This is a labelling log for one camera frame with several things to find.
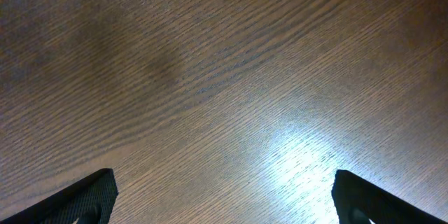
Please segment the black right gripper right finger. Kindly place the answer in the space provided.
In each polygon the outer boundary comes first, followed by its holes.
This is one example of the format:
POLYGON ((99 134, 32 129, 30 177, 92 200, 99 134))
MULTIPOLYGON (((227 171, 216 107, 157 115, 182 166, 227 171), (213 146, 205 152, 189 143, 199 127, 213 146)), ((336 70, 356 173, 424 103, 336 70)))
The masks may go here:
POLYGON ((331 195, 340 224, 447 224, 347 170, 336 171, 331 195))

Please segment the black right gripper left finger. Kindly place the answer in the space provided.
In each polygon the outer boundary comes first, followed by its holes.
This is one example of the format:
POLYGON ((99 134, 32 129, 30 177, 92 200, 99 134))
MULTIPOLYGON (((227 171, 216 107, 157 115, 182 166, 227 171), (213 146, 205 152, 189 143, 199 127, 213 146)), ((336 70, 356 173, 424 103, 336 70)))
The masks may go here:
POLYGON ((100 169, 1 224, 108 224, 118 196, 111 168, 100 169))

